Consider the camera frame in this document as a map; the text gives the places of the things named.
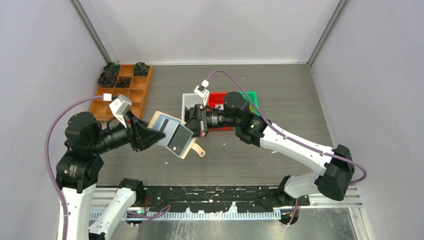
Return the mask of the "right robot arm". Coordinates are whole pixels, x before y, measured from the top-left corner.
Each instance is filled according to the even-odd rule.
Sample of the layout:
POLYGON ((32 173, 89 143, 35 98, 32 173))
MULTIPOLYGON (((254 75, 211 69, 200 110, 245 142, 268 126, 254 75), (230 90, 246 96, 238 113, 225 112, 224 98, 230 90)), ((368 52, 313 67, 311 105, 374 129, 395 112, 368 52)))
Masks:
POLYGON ((196 103, 184 106, 183 111, 186 126, 195 137, 206 137, 211 129, 234 128, 242 142, 276 151, 310 168, 308 174, 283 178, 275 192, 281 204, 291 205, 310 194, 322 194, 334 201, 345 198, 355 172, 347 147, 320 145, 283 130, 253 113, 249 101, 236 91, 225 94, 221 108, 196 103))

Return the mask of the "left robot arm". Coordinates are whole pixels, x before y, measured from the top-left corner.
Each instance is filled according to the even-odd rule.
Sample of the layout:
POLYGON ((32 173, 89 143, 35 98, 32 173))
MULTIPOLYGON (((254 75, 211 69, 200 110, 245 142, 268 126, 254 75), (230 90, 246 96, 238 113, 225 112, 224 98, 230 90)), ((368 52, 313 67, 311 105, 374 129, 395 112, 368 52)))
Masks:
POLYGON ((56 165, 56 180, 61 203, 59 240, 109 240, 131 206, 146 201, 141 180, 125 178, 100 217, 89 224, 91 204, 99 172, 104 165, 101 155, 124 145, 143 151, 165 137, 131 112, 125 124, 102 128, 90 112, 72 116, 65 129, 67 150, 56 165))

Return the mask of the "white magnetic stripe card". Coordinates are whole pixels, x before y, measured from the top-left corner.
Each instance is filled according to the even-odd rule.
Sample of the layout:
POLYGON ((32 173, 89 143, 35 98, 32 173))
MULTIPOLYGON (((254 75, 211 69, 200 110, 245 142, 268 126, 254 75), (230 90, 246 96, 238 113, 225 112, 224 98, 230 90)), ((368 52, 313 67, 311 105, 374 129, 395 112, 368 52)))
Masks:
POLYGON ((165 133, 165 138, 159 140, 157 144, 167 148, 170 152, 182 159, 192 139, 193 132, 180 120, 173 118, 163 118, 158 130, 165 133))

